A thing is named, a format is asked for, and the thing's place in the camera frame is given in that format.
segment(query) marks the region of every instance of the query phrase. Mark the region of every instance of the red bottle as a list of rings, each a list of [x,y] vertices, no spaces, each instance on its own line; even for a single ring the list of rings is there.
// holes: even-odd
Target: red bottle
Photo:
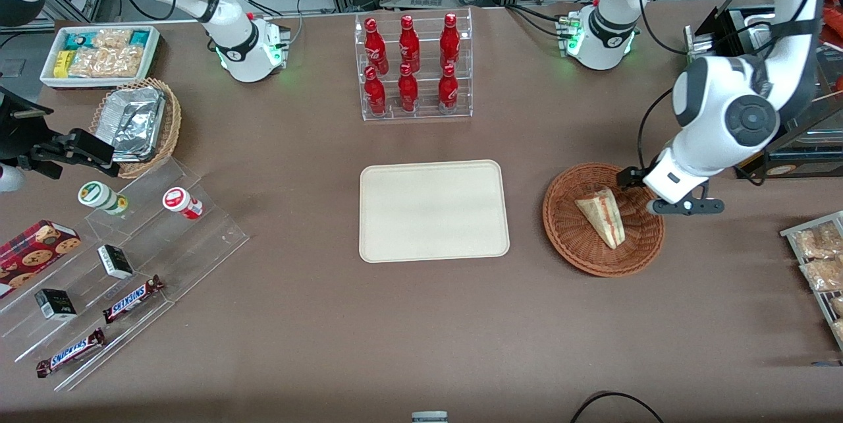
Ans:
[[[398,92],[401,95],[401,108],[407,113],[416,111],[419,102],[419,84],[413,77],[409,63],[401,65],[401,78],[398,79]]]
[[[377,22],[374,18],[366,18],[364,26],[366,26],[366,57],[368,57],[369,65],[374,66],[378,74],[386,75],[386,72],[389,72],[386,43],[383,42],[383,36],[377,32]]]
[[[460,59],[460,32],[457,30],[457,15],[448,13],[445,15],[445,29],[439,38],[439,63],[442,69],[445,66],[457,65]]]
[[[457,109],[457,89],[460,87],[454,77],[454,65],[447,65],[442,69],[439,80],[439,111],[445,115],[454,113]]]
[[[386,115],[386,92],[383,90],[383,84],[377,78],[377,71],[372,66],[366,66],[364,70],[366,75],[366,83],[364,90],[366,90],[366,101],[369,104],[371,114],[376,117]]]
[[[401,62],[409,63],[413,72],[422,68],[422,52],[419,48],[419,35],[413,29],[413,17],[405,14],[401,16],[401,38],[398,39],[401,47]]]

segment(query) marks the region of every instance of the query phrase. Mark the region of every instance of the sandwich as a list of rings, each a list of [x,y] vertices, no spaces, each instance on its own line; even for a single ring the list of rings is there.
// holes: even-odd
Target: sandwich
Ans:
[[[626,240],[624,223],[620,220],[618,203],[611,189],[594,192],[574,203],[609,248],[614,250]]]

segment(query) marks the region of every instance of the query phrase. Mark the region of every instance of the acrylic display stand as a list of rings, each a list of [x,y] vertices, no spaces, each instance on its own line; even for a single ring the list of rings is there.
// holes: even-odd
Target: acrylic display stand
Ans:
[[[831,222],[834,224],[834,227],[837,228],[837,232],[840,233],[840,236],[843,237],[843,211],[832,213],[831,215],[826,215],[824,217],[820,217],[819,219],[814,219],[814,221],[805,222],[804,224],[797,225],[796,227],[791,227],[788,230],[781,231],[779,234],[782,237],[786,237],[788,239],[788,243],[790,243],[791,248],[793,249],[793,253],[795,253],[796,258],[799,260],[799,269],[802,271],[803,275],[806,279],[810,281],[809,276],[805,273],[805,264],[811,261],[811,258],[806,258],[803,254],[802,250],[797,246],[796,240],[793,238],[794,234],[798,231],[804,231],[817,225],[825,224],[826,222]],[[813,296],[817,298],[817,302],[819,303],[819,308],[823,312],[823,316],[825,316],[825,321],[831,327],[831,323],[837,321],[840,318],[843,318],[834,311],[834,307],[831,306],[831,300],[841,295],[840,291],[813,291]],[[837,336],[837,333],[832,332],[834,335],[834,340],[837,341],[837,346],[843,351],[843,341],[840,340],[840,337]]]
[[[181,186],[202,201],[204,212],[199,219],[189,221],[163,209],[161,198],[172,186]],[[0,300],[0,356],[31,367],[32,378],[40,360],[50,359],[102,327],[105,347],[44,379],[55,391],[81,383],[249,239],[208,197],[199,177],[175,159],[151,168],[121,194],[129,200],[121,215],[92,212],[75,226],[81,246],[27,282],[25,289]],[[106,275],[97,255],[103,244],[123,249],[134,269],[132,277],[120,280]],[[106,325],[103,310],[154,275],[166,287]],[[34,298],[41,288],[66,291],[78,315],[65,322],[45,319]]]
[[[445,27],[445,15],[457,15],[457,30],[460,32],[460,59],[455,66],[455,78],[460,84],[457,91],[457,107],[454,113],[445,115],[439,111],[439,80],[442,67],[439,64],[439,36]],[[419,105],[415,113],[407,113],[401,108],[398,96],[398,77],[401,66],[398,38],[401,35],[401,21],[394,13],[371,13],[356,15],[354,47],[358,58],[358,82],[360,84],[360,104],[364,120],[401,120],[401,119],[448,119],[448,117],[470,117],[474,111],[472,78],[474,77],[472,57],[472,12],[470,9],[451,9],[451,11],[413,11],[413,25],[419,35],[421,47],[421,70],[416,72],[419,86]],[[386,59],[389,72],[380,77],[386,89],[386,115],[376,117],[371,114],[364,90],[364,69],[368,66],[366,57],[366,30],[362,27],[366,18],[375,18],[377,30],[386,42]]]

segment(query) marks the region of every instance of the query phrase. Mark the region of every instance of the round wicker basket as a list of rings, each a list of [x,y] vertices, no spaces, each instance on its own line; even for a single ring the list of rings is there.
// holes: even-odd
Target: round wicker basket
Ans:
[[[157,80],[156,78],[145,78],[144,80],[138,80],[130,84],[126,84],[126,86],[121,86],[118,90],[140,89],[141,87],[156,87],[161,90],[161,92],[165,93],[167,96],[167,102],[164,107],[165,110],[163,111],[161,132],[159,134],[159,141],[157,141],[155,156],[153,159],[145,163],[121,163],[119,176],[124,179],[134,179],[141,174],[144,174],[144,171],[153,167],[153,165],[161,161],[161,159],[165,159],[167,156],[172,155],[173,150],[175,150],[175,144],[178,141],[178,129],[181,127],[181,106],[178,104],[178,99],[175,98],[173,91],[160,80]],[[113,92],[109,92],[108,95],[103,98],[103,101],[99,103],[99,107],[97,108],[96,113],[94,113],[94,119],[91,122],[91,126],[88,128],[88,132],[93,133],[96,131],[97,125],[99,125],[99,116],[102,114],[103,105],[105,105],[105,100],[108,99],[108,96],[112,93]]]
[[[621,191],[615,180],[619,172],[619,167],[603,163],[569,168],[548,187],[542,206],[545,231],[557,252],[578,269],[596,276],[618,277],[641,271],[659,255],[665,239],[665,220],[647,212],[647,203],[656,199],[653,192],[644,188]],[[626,240],[614,250],[574,203],[603,188],[612,190],[626,232]]]

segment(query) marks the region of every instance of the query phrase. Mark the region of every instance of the brown table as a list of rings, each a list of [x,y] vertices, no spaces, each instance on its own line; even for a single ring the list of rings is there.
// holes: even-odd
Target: brown table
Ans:
[[[568,7],[551,9],[566,12]],[[680,45],[704,3],[653,3]],[[70,393],[0,361],[0,413],[17,421],[409,421],[571,417],[588,395],[626,391],[666,421],[843,419],[834,341],[777,232],[843,209],[843,181],[713,180],[726,213],[668,217],[665,249],[624,279],[580,273],[551,248],[539,207],[556,174],[584,161],[635,163],[641,114],[681,57],[648,36],[609,72],[560,59],[554,39],[503,9],[475,9],[475,117],[364,124],[353,16],[307,18],[289,69],[239,84],[199,24],[160,24],[157,69],[180,98],[175,156],[253,238]],[[296,21],[290,24],[295,27]],[[55,92],[52,128],[90,122],[102,92]],[[678,126],[666,103],[653,155]],[[358,255],[358,176],[368,165],[494,159],[512,246],[502,258],[367,264]],[[0,196],[0,237],[88,213],[67,167]],[[108,180],[113,186],[121,180]],[[648,421],[601,401],[581,421]]]

